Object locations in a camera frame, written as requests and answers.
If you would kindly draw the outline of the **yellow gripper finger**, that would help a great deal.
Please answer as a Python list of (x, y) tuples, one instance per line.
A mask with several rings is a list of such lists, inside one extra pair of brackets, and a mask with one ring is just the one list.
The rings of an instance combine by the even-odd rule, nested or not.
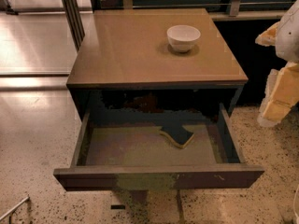
[(264, 93), (257, 121), (262, 127), (274, 127), (299, 102), (299, 63), (288, 62), (280, 70), (272, 69)]
[(278, 25), (279, 22), (276, 22), (273, 25), (271, 25), (267, 30), (259, 34), (255, 39), (255, 43), (264, 47), (275, 46)]

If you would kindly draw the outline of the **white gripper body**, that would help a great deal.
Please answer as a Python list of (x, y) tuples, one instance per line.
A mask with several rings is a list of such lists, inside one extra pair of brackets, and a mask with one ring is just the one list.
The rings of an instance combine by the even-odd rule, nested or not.
[(299, 62), (299, 0), (281, 18), (275, 47), (279, 58), (287, 62)]

